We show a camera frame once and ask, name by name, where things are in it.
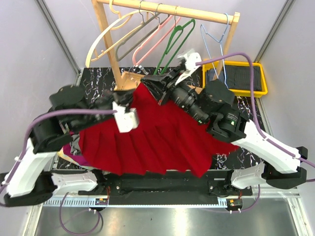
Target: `yellow plastic bin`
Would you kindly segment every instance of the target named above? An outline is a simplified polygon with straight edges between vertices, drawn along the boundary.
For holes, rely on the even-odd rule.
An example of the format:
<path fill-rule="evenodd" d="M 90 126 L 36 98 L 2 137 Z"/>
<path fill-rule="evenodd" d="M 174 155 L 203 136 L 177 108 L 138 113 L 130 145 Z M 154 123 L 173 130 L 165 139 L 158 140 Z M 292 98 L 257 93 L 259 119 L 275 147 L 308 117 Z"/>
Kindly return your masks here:
<path fill-rule="evenodd" d="M 224 61 L 225 65 L 237 65 L 237 66 L 248 66 L 248 62 L 240 62 L 240 61 Z M 218 61 L 214 62 L 215 67 L 218 65 Z M 266 80 L 264 76 L 264 72 L 262 70 L 262 65 L 260 63 L 253 63 L 253 66 L 259 66 L 260 67 L 260 74 L 261 74 L 261 90 L 262 91 L 254 91 L 254 97 L 262 97 L 262 95 L 266 95 L 268 93 Z M 202 87 L 204 88 L 206 85 L 206 71 L 212 69 L 212 63 L 202 65 Z M 233 93 L 235 93 L 235 96 L 245 96 L 250 97 L 251 91 L 250 90 L 239 90 L 239 89 L 230 89 Z"/>

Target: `black marble tabletop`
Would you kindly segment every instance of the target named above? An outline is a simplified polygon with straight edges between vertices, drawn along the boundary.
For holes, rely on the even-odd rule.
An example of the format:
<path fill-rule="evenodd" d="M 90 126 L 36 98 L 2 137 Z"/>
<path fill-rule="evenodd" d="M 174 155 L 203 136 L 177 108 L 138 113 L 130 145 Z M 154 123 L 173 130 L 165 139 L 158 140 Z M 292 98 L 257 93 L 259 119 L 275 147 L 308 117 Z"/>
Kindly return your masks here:
<path fill-rule="evenodd" d="M 149 72 L 149 74 L 153 74 L 155 67 L 148 67 L 145 69 L 147 72 Z M 129 67 L 123 67 L 121 68 L 121 73 L 128 70 Z M 139 74 L 142 73 L 142 71 L 140 71 L 138 68 L 133 68 L 132 72 Z M 192 74 L 191 77 L 188 78 L 187 84 L 200 87 L 201 78 L 202 71 L 201 68 L 199 68 L 194 74 Z M 111 68 L 108 67 L 85 68 L 80 82 L 80 86 L 85 88 L 86 97 L 89 101 L 94 101 L 97 97 L 102 96 L 106 89 L 113 90 L 115 85 L 113 72 Z M 253 119 L 251 99 L 249 97 L 237 96 L 234 102 L 243 113 L 247 113 L 250 119 Z M 256 103 L 255 106 L 260 127 L 264 129 L 261 115 Z M 244 148 L 239 148 L 236 152 L 230 153 L 229 155 L 213 155 L 213 162 L 210 169 L 244 169 L 257 165 L 260 162 L 261 159 L 258 156 Z M 75 164 L 69 163 L 62 158 L 58 158 L 55 160 L 53 169 L 80 170 L 82 168 Z"/>

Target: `red cloth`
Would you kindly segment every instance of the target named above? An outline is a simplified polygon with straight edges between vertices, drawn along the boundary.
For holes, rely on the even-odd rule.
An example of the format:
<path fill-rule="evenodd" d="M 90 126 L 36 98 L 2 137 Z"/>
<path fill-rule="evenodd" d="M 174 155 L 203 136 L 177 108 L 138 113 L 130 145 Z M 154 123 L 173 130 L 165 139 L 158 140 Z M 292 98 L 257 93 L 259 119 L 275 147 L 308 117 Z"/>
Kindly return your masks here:
<path fill-rule="evenodd" d="M 172 101 L 159 106 L 143 84 L 133 94 L 132 107 L 140 123 L 128 133 L 119 133 L 114 119 L 80 132 L 81 152 L 92 166 L 118 175 L 191 170 L 200 177 L 212 155 L 238 148 L 214 139 L 207 125 L 198 125 Z"/>

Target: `white wall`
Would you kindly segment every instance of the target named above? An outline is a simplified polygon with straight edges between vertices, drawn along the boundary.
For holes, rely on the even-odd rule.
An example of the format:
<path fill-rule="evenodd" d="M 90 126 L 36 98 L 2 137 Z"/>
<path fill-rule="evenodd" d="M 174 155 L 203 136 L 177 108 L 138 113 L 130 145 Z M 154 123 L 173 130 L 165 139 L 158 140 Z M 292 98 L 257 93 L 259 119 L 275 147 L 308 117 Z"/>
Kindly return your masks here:
<path fill-rule="evenodd" d="M 279 11 L 281 10 L 285 0 L 150 0 L 151 2 L 162 2 L 165 4 L 180 5 L 182 7 L 190 7 L 199 10 L 207 10 L 219 13 L 228 13 L 233 15 L 234 12 L 240 12 L 241 18 L 238 24 L 236 33 L 230 52 L 246 52 L 252 59 L 255 59 L 262 43 L 264 42 L 271 26 L 273 25 Z M 46 3 L 52 12 L 52 15 L 57 22 L 57 25 L 71 51 L 75 57 L 79 67 L 85 67 L 85 59 L 87 52 L 94 42 L 96 37 L 100 34 L 98 23 L 96 20 L 95 12 L 91 3 L 91 0 L 46 0 Z M 120 10 L 123 14 L 134 11 L 134 9 L 128 9 L 123 7 L 114 6 L 114 9 Z M 113 22 L 117 19 L 108 5 L 105 5 L 105 11 L 108 16 L 108 22 Z M 130 29 L 133 29 L 139 25 L 141 16 L 138 14 L 133 16 L 130 24 L 127 23 L 123 28 L 112 31 L 113 41 L 117 41 L 124 36 Z M 187 18 L 182 18 L 180 23 L 184 24 L 188 21 Z M 201 35 L 200 35 L 200 23 L 203 21 L 197 21 L 196 27 L 192 35 L 188 38 L 188 41 L 184 44 L 180 52 L 194 48 L 198 51 L 203 59 L 207 59 L 208 55 L 205 50 Z M 146 28 L 139 33 L 144 35 L 145 32 L 149 32 L 153 25 L 157 24 L 158 21 L 148 25 Z M 206 29 L 212 32 L 218 38 L 223 32 L 225 26 L 216 23 L 203 22 Z M 133 45 L 140 36 L 135 36 L 133 40 L 130 40 L 126 45 Z M 156 66 L 161 58 L 162 52 L 164 51 L 167 43 L 165 39 L 164 43 L 159 45 L 156 49 L 156 53 L 150 55 L 146 61 L 142 63 L 143 66 Z M 219 45 L 214 40 L 209 39 L 209 47 L 214 56 L 220 54 Z M 99 43 L 99 51 L 103 49 L 104 43 Z M 126 58 L 120 62 L 120 66 L 131 66 L 130 53 Z M 234 58 L 235 60 L 244 60 L 244 58 Z M 96 62 L 92 62 L 91 66 L 97 67 L 109 67 L 108 56 L 103 56 Z"/>
<path fill-rule="evenodd" d="M 35 1 L 2 1 L 0 35 L 2 173 L 21 152 L 27 125 L 49 109 L 49 95 L 73 83 L 75 74 Z M 21 235 L 27 210 L 1 208 L 1 235 Z"/>
<path fill-rule="evenodd" d="M 262 58 L 269 93 L 263 105 L 276 138 L 292 146 L 305 146 L 315 162 L 314 36 L 315 1 L 296 1 Z M 302 164 L 308 178 L 315 170 Z M 315 233 L 315 183 L 298 187 Z"/>

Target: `wooden rod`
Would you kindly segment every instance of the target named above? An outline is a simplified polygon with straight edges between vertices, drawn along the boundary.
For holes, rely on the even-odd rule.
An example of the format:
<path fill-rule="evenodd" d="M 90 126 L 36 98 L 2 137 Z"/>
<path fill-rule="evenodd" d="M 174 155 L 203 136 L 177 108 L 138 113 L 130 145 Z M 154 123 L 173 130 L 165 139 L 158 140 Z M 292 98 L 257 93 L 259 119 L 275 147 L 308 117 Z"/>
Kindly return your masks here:
<path fill-rule="evenodd" d="M 110 0 L 97 0 L 97 2 L 105 3 L 105 4 L 109 4 L 109 1 Z M 139 4 L 140 4 L 140 1 L 137 1 L 137 0 L 113 0 L 113 5 L 115 6 L 129 7 L 133 9 L 139 9 Z M 158 6 L 158 3 L 142 1 L 140 9 L 155 12 L 157 6 Z M 209 11 L 201 11 L 201 10 L 195 10 L 195 9 L 190 9 L 190 8 L 184 8 L 180 6 L 160 4 L 157 8 L 157 12 L 170 14 L 170 15 L 176 14 L 176 16 L 182 16 L 182 17 L 194 18 L 194 19 L 203 20 L 203 21 L 211 21 L 211 22 L 226 24 L 226 15 L 220 14 L 220 13 L 209 12 Z M 229 25 L 231 25 L 233 21 L 233 16 L 228 16 L 228 20 L 229 20 L 228 22 Z"/>
<path fill-rule="evenodd" d="M 103 32 L 108 27 L 104 5 L 102 3 L 97 2 L 97 0 L 92 0 L 92 4 L 94 7 L 94 11 L 96 13 L 96 18 L 99 24 L 100 31 Z M 110 48 L 113 45 L 113 40 L 110 35 L 110 32 L 104 35 L 103 38 L 104 38 L 106 48 Z M 108 52 L 108 59 L 113 70 L 116 85 L 118 88 L 122 88 L 124 85 L 124 82 L 122 81 L 122 76 L 120 74 L 119 64 L 115 59 L 114 48 Z"/>
<path fill-rule="evenodd" d="M 234 33 L 235 33 L 235 30 L 236 30 L 236 27 L 237 27 L 239 20 L 240 20 L 240 13 L 235 12 L 232 24 L 230 26 L 230 30 L 228 31 L 228 35 L 226 37 L 226 41 L 225 41 L 225 44 L 223 47 L 223 55 L 228 53 L 228 49 L 230 48 L 230 45 L 232 43 L 232 39 L 233 39 L 233 36 L 234 36 Z M 218 75 L 220 75 L 222 68 L 223 68 L 223 61 L 220 60 L 218 62 L 218 66 L 217 66 L 217 74 Z"/>

